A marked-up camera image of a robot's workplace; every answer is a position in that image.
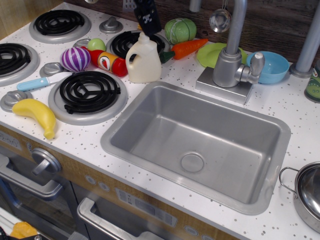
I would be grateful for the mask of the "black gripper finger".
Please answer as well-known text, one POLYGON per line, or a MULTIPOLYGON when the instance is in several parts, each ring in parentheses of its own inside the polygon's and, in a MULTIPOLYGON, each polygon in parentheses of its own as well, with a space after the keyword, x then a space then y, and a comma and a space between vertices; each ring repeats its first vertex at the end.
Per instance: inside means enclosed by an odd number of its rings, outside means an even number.
POLYGON ((135 17, 144 34, 148 37, 162 30, 160 18, 154 0, 135 0, 135 17))

